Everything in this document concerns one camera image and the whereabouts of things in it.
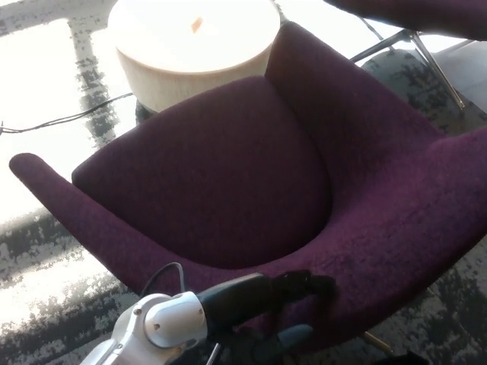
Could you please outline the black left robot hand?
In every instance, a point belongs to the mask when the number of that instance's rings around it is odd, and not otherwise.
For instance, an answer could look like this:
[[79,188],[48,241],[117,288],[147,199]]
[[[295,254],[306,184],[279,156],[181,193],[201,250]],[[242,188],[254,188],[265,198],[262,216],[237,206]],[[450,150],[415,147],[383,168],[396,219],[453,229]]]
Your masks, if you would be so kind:
[[197,295],[205,313],[207,338],[229,350],[232,364],[274,364],[307,339],[313,332],[307,324],[294,325],[268,338],[257,330],[238,327],[308,296],[333,301],[336,281],[308,270],[288,271],[274,278],[251,274]]

